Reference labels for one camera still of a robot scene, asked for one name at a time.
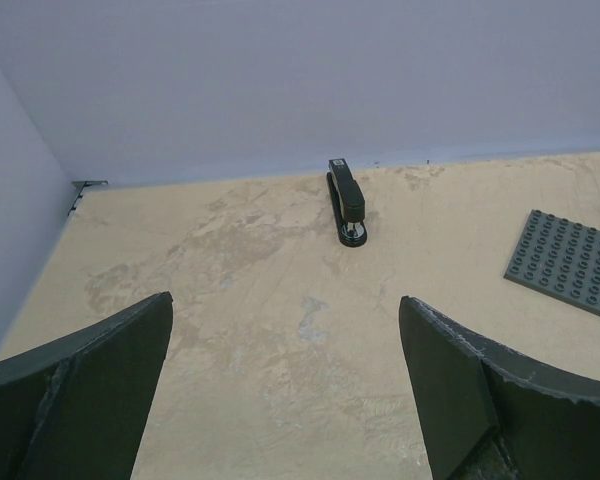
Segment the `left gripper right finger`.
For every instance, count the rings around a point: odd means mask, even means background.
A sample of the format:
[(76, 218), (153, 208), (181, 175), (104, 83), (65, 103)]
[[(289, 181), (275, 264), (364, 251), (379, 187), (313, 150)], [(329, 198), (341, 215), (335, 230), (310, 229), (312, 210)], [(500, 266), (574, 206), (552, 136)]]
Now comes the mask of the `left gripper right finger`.
[(600, 479), (600, 381), (405, 296), (401, 343), (435, 479)]

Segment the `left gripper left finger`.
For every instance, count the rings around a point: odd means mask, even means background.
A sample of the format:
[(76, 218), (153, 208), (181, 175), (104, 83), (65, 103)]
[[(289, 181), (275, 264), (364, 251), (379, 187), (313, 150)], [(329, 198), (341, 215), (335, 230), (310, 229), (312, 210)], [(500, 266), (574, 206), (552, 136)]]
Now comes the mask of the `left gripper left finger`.
[(0, 479), (128, 479), (166, 358), (161, 292), (0, 361)]

